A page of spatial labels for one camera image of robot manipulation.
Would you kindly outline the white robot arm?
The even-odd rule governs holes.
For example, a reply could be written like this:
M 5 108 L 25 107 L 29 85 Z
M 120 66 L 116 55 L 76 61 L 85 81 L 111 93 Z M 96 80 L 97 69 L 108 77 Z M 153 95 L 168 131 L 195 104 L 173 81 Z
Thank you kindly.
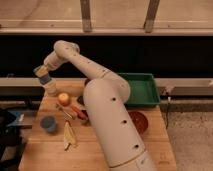
M 53 52 L 34 69 L 48 95 L 56 96 L 61 92 L 49 73 L 66 62 L 72 63 L 89 79 L 83 90 L 84 105 L 109 171 L 157 171 L 125 107 L 131 94 L 129 83 L 81 55 L 77 44 L 57 41 Z

